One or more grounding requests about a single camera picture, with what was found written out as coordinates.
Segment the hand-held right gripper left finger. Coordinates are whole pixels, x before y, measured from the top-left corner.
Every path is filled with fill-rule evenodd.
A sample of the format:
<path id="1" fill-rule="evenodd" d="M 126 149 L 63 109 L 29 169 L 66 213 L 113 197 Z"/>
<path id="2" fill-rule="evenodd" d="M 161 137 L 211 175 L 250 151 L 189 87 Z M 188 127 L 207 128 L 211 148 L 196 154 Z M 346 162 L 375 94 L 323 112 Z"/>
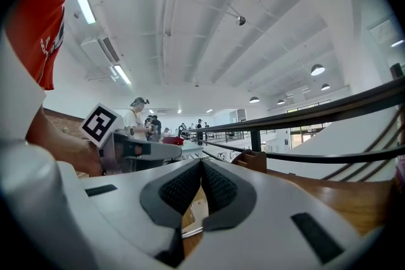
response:
<path id="1" fill-rule="evenodd" d="M 146 171 L 84 181 L 85 189 L 113 185 L 93 195 L 87 206 L 95 232 L 92 248 L 101 269 L 201 269 L 196 248 L 184 254 L 182 217 L 200 188 L 199 159 Z"/>

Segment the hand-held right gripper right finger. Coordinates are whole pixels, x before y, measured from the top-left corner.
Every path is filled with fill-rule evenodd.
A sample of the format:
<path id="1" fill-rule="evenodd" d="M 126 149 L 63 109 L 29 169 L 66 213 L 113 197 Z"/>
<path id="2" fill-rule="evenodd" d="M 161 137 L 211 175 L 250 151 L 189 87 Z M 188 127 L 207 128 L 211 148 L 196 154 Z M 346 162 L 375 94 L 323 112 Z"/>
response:
<path id="1" fill-rule="evenodd" d="M 213 162 L 231 202 L 204 220 L 201 269 L 354 269 L 387 220 L 385 181 L 279 178 Z"/>

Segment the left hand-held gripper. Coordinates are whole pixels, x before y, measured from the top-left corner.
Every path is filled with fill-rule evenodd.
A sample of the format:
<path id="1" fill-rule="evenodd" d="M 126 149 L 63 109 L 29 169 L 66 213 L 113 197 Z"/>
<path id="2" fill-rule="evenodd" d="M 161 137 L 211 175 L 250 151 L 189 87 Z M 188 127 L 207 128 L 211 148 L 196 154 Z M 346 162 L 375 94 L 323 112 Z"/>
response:
<path id="1" fill-rule="evenodd" d="M 182 155 L 178 145 L 146 142 L 135 134 L 136 127 L 126 126 L 121 115 L 99 103 L 84 119 L 80 131 L 94 146 L 95 157 L 105 175 L 131 173 L 135 159 L 177 159 Z"/>

